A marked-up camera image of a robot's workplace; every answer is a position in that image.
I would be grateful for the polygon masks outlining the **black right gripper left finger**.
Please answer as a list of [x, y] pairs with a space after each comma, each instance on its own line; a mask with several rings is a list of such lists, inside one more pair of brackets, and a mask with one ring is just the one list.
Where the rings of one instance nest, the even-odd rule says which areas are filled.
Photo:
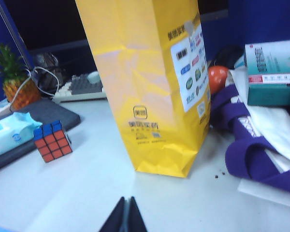
[[123, 223], [125, 198], [121, 197], [99, 232], [118, 232]]

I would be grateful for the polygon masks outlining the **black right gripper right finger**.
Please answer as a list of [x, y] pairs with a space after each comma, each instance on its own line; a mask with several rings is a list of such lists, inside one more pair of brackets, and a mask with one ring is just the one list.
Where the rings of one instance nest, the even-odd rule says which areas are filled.
[[129, 231], [148, 232], [135, 198], [132, 196], [129, 205]]

